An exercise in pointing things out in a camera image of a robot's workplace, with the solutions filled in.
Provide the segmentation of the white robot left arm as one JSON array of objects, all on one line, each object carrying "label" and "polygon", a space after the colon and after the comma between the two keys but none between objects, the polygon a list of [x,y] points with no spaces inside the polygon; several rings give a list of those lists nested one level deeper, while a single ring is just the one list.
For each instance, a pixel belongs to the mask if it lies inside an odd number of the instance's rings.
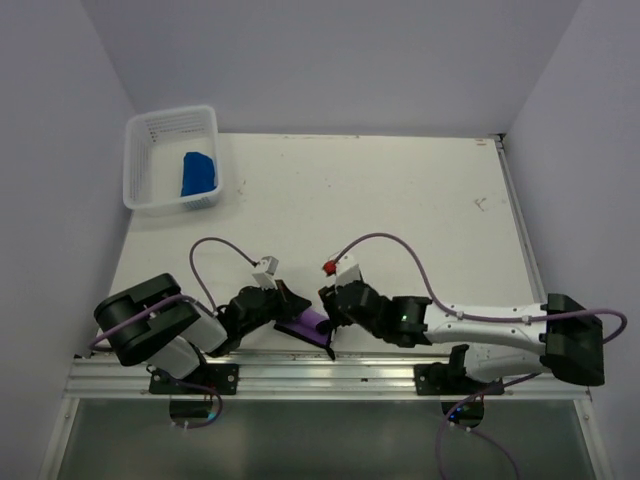
[{"label": "white robot left arm", "polygon": [[102,301],[94,310],[102,333],[89,349],[112,351],[123,366],[147,363],[164,370],[193,393],[207,383],[204,354],[226,355],[258,328],[293,321],[311,306],[277,280],[272,288],[246,286],[228,304],[209,310],[165,273]]}]

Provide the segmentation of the purple towel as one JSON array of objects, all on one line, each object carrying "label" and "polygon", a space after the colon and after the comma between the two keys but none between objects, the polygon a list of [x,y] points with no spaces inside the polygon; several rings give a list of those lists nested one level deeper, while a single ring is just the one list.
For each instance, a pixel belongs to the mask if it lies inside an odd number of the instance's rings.
[{"label": "purple towel", "polygon": [[335,352],[331,347],[333,337],[331,321],[328,317],[312,308],[305,310],[295,320],[289,322],[276,321],[274,329],[318,347],[324,350],[332,361],[336,360]]}]

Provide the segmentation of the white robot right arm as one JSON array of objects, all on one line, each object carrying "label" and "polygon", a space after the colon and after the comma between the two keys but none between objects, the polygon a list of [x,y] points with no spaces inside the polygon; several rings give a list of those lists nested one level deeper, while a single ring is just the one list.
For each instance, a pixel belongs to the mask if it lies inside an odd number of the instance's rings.
[{"label": "white robot right arm", "polygon": [[509,310],[496,307],[494,322],[464,319],[460,308],[443,311],[428,297],[388,298],[363,281],[325,286],[319,297],[332,328],[356,324],[400,348],[452,344],[443,374],[457,392],[544,372],[574,385],[605,382],[602,322],[566,295],[514,308],[515,321],[507,320]]}]

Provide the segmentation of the blue towel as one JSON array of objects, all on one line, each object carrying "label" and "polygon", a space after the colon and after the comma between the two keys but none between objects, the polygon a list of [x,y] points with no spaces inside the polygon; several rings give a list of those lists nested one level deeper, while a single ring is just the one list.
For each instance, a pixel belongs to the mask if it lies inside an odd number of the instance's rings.
[{"label": "blue towel", "polygon": [[214,159],[200,152],[187,152],[183,157],[181,196],[212,192],[217,188]]}]

